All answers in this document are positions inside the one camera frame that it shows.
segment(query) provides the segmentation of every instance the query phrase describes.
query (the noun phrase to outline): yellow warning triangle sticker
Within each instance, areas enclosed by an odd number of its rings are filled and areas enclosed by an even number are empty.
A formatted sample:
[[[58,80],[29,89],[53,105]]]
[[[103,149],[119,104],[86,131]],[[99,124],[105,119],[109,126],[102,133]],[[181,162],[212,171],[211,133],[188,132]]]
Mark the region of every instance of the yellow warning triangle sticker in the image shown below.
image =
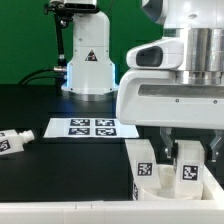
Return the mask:
[[[86,61],[98,61],[93,50],[89,52],[89,55],[87,56]]]

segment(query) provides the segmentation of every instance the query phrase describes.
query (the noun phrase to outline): black cable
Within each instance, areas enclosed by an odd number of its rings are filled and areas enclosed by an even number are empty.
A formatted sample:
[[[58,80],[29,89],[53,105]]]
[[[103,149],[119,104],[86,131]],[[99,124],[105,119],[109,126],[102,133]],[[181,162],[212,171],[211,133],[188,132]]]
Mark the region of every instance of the black cable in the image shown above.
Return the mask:
[[[53,71],[54,71],[53,68],[44,68],[44,69],[37,70],[37,71],[32,72],[29,75],[25,76],[23,79],[21,79],[18,82],[18,85],[22,85],[25,81],[27,81],[29,78],[31,78],[35,75],[38,75],[38,74],[41,74],[41,73],[44,73],[44,72],[53,72]]]
[[[37,79],[56,79],[58,76],[54,75],[54,76],[40,76],[40,77],[33,77],[29,80],[27,80],[26,82],[23,83],[23,85],[27,85],[29,82],[33,81],[33,80],[37,80]]]
[[[112,11],[113,5],[114,5],[114,0],[111,0],[111,2],[110,2],[110,6],[109,6],[108,11],[107,11],[107,15],[108,15],[108,16],[110,15],[110,13],[111,13],[111,11]]]
[[[55,21],[55,30],[56,30],[57,48],[58,48],[58,66],[66,66],[67,62],[65,59],[62,28],[60,24],[61,19],[58,17],[57,14],[54,14],[54,21]]]

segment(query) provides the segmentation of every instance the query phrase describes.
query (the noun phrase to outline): black table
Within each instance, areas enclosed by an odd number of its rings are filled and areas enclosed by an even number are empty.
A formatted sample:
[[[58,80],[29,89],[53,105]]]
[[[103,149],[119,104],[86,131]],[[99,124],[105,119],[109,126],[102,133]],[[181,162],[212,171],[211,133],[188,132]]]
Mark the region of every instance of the black table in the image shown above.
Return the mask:
[[[54,86],[0,85],[0,130],[33,130],[25,151],[0,157],[0,202],[131,200],[132,174],[124,139],[44,139],[50,118],[115,118],[116,101],[74,101]],[[159,163],[170,163],[159,128],[137,127]],[[175,129],[180,139],[208,143],[209,130]],[[224,184],[224,153],[208,167]]]

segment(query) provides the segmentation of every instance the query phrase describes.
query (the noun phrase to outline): green backdrop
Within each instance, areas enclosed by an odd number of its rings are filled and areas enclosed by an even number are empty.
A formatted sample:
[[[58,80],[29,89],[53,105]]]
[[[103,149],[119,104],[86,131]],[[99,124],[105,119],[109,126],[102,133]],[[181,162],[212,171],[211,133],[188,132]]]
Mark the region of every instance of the green backdrop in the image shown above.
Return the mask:
[[[0,84],[15,84],[30,72],[57,65],[53,14],[43,14],[48,0],[2,0],[0,13]],[[159,39],[162,27],[140,9],[141,0],[98,0],[111,22],[110,58],[117,65],[117,80],[128,70],[129,49]],[[67,60],[72,57],[72,25],[63,31]]]

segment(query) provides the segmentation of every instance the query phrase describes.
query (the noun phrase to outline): marker sheet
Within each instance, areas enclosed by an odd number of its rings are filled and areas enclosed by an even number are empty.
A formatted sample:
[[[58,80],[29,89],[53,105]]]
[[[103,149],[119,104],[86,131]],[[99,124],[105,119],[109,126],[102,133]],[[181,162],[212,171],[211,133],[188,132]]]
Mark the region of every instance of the marker sheet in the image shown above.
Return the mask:
[[[134,125],[122,125],[117,119],[52,118],[45,138],[138,138]]]

